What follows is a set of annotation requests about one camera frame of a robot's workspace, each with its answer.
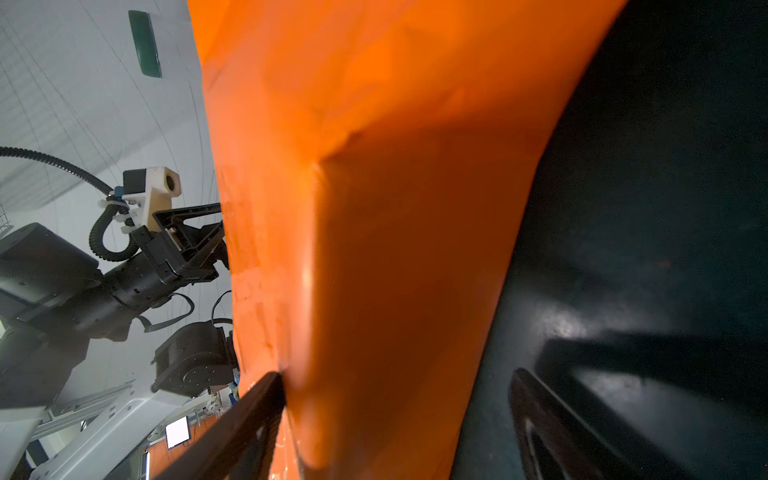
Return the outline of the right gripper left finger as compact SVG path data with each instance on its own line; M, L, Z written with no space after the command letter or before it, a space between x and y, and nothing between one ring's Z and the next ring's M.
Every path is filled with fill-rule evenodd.
M281 375L269 372L159 477L267 479L284 408Z

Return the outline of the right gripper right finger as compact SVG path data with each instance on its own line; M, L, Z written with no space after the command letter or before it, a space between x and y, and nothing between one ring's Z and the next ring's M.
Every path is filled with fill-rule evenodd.
M524 368L512 374L508 403L527 479L648 477L628 428L605 407L579 413Z

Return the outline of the orange wrapping paper sheet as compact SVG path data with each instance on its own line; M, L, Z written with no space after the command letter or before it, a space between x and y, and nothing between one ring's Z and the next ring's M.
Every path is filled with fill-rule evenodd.
M273 479L445 479L539 160L620 1L192 1Z

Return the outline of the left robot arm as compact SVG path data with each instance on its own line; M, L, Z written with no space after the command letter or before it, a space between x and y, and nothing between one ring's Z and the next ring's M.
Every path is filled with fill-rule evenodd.
M228 261L224 226L192 220L221 207L174 208L181 181L165 167L127 170L110 186L49 154L16 147L1 154L61 169L102 195L87 250L38 223L1 240L1 475L103 479L174 410L233 380L237 361L222 320L167 320L171 335L145 376L50 460L31 467L26 450L49 427L46 412L93 340L125 341L134 322L156 332L148 310L217 278Z

